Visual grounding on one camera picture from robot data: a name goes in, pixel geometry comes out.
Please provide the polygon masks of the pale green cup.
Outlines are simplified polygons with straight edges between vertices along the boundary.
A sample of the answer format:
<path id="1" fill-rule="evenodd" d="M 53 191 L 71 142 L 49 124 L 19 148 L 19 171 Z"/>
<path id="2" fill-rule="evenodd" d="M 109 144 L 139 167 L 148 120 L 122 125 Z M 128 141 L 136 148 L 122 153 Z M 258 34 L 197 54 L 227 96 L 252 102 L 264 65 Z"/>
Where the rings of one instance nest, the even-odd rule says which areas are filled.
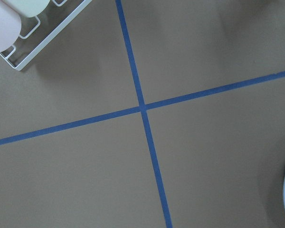
<path id="1" fill-rule="evenodd" d="M 40 14 L 50 0 L 5 0 L 4 2 L 22 16 L 31 18 Z"/>

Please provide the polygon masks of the pink cup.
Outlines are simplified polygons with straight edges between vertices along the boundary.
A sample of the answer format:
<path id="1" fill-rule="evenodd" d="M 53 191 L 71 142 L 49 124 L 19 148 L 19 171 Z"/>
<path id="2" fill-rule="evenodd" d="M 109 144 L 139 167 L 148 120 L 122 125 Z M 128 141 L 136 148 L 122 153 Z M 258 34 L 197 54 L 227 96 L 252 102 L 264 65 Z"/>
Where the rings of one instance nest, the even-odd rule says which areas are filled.
<path id="1" fill-rule="evenodd" d="M 0 0 L 0 52 L 12 46 L 21 31 L 21 19 L 17 12 Z"/>

